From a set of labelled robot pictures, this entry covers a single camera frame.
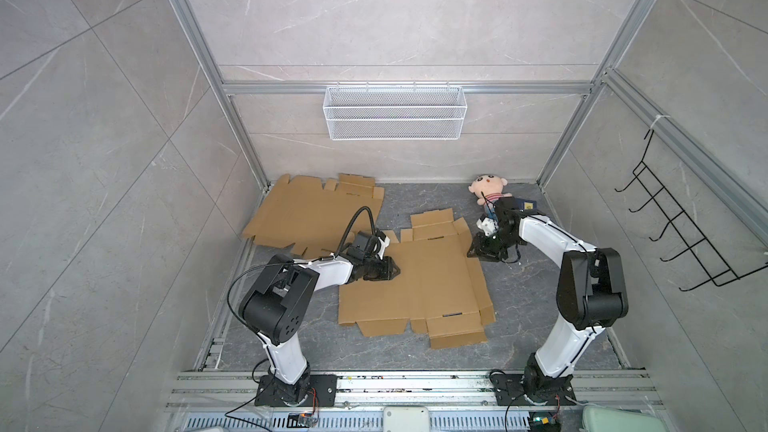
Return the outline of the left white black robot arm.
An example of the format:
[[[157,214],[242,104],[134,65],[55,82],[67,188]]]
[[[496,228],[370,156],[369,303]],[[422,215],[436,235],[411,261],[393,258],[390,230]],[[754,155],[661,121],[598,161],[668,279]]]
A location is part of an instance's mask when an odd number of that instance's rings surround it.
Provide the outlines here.
[[[390,238],[382,231],[360,232],[352,242],[314,260],[273,256],[237,309],[256,334],[269,362],[270,385],[288,404],[301,403],[310,391],[310,365],[298,331],[314,293],[358,280],[390,281],[400,268],[386,254]]]

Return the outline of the brown cardboard box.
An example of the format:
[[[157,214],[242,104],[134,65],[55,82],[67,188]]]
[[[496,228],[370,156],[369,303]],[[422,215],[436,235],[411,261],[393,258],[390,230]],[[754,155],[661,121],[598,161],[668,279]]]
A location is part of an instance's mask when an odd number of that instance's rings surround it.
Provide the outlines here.
[[[487,340],[495,311],[480,261],[467,252],[472,234],[452,209],[415,214],[411,227],[388,231],[386,254],[401,273],[390,281],[356,281],[339,289],[338,323],[366,337],[406,329],[429,337],[432,349]]]

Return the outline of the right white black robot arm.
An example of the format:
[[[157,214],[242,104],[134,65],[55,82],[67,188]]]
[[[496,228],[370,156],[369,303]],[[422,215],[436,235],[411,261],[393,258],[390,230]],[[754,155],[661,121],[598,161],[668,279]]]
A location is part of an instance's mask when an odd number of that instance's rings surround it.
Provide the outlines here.
[[[555,224],[536,209],[520,209],[513,197],[484,199],[467,252],[487,262],[509,261],[521,246],[533,246],[559,267],[555,294],[558,317],[545,343],[529,357],[516,400],[544,405],[563,396],[588,347],[629,311],[622,260],[613,248],[598,248]]]

